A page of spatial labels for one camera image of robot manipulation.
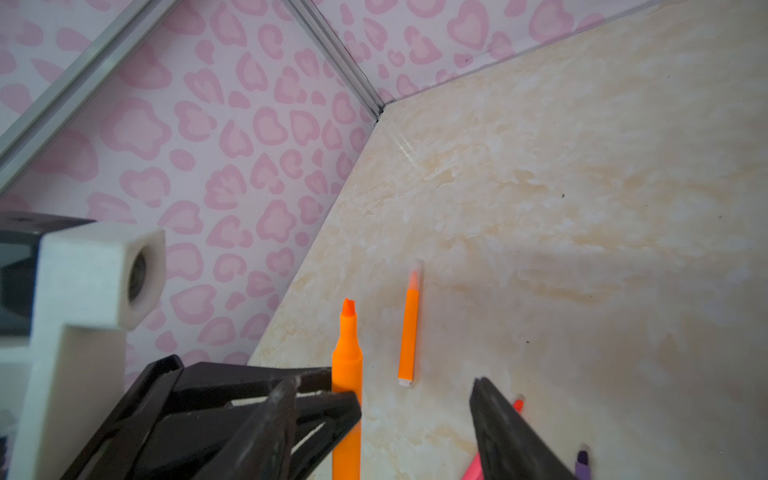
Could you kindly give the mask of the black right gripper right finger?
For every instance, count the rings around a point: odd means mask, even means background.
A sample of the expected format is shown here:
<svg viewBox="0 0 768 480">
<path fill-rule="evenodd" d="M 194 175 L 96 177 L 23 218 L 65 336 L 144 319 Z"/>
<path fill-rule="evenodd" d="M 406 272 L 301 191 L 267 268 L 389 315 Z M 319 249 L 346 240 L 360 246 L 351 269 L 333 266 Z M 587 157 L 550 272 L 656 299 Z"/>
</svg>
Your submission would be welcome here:
<svg viewBox="0 0 768 480">
<path fill-rule="evenodd" d="M 575 477 L 490 379 L 474 380 L 469 406 L 486 480 Z"/>
</svg>

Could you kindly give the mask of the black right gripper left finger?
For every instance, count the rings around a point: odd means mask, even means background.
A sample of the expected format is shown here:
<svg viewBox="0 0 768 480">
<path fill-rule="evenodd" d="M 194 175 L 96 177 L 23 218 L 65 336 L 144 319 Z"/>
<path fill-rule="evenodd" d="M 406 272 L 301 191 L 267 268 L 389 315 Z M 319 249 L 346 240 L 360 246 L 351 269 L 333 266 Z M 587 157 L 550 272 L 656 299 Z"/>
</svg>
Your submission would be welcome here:
<svg viewBox="0 0 768 480">
<path fill-rule="evenodd" d="M 300 380 L 281 381 L 196 479 L 286 479 L 298 418 Z"/>
</svg>

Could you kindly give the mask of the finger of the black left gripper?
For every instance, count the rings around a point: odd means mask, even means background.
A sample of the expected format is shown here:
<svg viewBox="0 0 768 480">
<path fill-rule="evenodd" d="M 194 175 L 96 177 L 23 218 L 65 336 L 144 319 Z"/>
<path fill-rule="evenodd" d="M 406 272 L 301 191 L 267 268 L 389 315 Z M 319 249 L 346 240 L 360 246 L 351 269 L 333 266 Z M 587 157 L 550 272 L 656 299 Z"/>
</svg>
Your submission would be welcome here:
<svg viewBox="0 0 768 480">
<path fill-rule="evenodd" d="M 183 363 L 180 357 L 175 354 L 147 365 L 91 439 L 75 457 L 69 468 L 61 476 L 61 480 L 77 479 L 101 445 L 115 433 L 123 420 L 129 418 L 135 412 L 154 382 L 162 375 L 182 368 Z"/>
<path fill-rule="evenodd" d="M 327 367 L 182 369 L 134 479 L 306 479 L 361 419 Z"/>
</svg>

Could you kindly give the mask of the orange highlighter pen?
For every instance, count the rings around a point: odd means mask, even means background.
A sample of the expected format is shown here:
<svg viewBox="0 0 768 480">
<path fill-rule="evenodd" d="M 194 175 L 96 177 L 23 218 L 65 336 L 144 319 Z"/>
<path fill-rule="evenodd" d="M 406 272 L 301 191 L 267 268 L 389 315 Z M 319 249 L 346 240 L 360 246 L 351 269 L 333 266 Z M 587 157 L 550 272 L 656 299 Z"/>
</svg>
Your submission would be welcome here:
<svg viewBox="0 0 768 480">
<path fill-rule="evenodd" d="M 415 357 L 422 276 L 423 262 L 417 260 L 409 272 L 403 315 L 398 382 L 404 387 L 410 387 L 415 376 Z"/>
<path fill-rule="evenodd" d="M 345 299 L 340 314 L 340 333 L 332 353 L 332 391 L 354 392 L 359 406 L 363 400 L 364 356 L 358 342 L 355 302 Z M 362 427 L 358 420 L 332 453 L 333 479 L 359 479 Z"/>
</svg>

